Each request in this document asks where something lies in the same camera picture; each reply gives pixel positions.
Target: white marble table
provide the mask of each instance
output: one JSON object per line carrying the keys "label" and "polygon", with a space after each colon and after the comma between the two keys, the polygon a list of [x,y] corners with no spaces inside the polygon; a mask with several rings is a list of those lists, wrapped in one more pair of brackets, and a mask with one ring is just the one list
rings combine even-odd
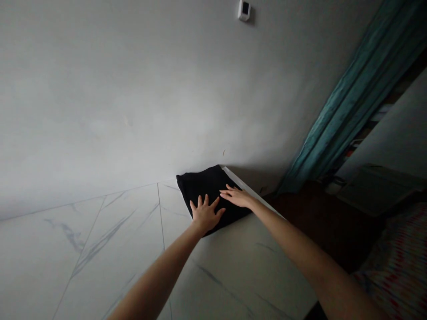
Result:
{"label": "white marble table", "polygon": [[[190,223],[175,180],[0,221],[0,319],[105,319]],[[200,241],[159,319],[303,319],[315,302],[250,214]]]}

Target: wall outlet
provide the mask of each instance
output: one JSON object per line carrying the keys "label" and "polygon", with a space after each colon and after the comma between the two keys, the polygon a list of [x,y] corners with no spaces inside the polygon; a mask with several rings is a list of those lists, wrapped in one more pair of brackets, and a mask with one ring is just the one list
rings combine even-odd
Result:
{"label": "wall outlet", "polygon": [[259,190],[259,194],[265,193],[267,189],[268,189],[268,186],[261,187],[261,189]]}

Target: left hand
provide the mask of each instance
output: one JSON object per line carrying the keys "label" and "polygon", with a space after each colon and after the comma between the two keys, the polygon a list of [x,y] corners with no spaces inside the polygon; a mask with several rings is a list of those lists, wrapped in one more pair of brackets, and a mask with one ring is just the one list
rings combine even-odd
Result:
{"label": "left hand", "polygon": [[209,230],[212,230],[221,219],[221,216],[225,212],[225,208],[219,209],[217,214],[215,214],[215,208],[219,202],[219,197],[209,205],[209,197],[205,195],[205,201],[202,202],[201,196],[198,198],[197,207],[190,200],[190,207],[193,211],[193,224],[200,228],[201,232],[205,234]]}

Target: folded black garment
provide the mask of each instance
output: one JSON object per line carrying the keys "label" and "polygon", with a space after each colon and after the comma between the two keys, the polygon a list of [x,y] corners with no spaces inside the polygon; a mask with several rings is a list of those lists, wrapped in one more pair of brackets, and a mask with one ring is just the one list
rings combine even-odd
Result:
{"label": "folded black garment", "polygon": [[[177,176],[177,182],[188,211],[190,211],[191,217],[193,217],[193,212],[190,207],[190,200],[197,205],[197,198],[199,195],[205,199],[205,194],[207,194],[209,196],[209,205],[211,205],[219,196],[219,190],[227,189],[226,184],[231,187],[239,188],[239,186],[237,186],[235,182],[228,177],[219,165],[208,168],[199,173],[184,173],[182,176]],[[220,198],[218,206],[215,208],[215,213],[217,213],[221,208],[226,208],[221,220],[215,228],[208,231],[205,236],[226,227],[251,213],[249,209],[238,207],[223,198]]]}

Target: right hand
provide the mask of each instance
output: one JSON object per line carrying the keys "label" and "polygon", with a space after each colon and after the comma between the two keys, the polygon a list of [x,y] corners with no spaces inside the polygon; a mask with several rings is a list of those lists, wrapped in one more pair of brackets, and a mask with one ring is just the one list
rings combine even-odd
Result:
{"label": "right hand", "polygon": [[253,198],[249,193],[245,190],[239,190],[236,187],[232,188],[228,184],[226,184],[227,190],[220,190],[220,196],[229,202],[242,207],[249,208],[253,202],[255,202],[255,198]]}

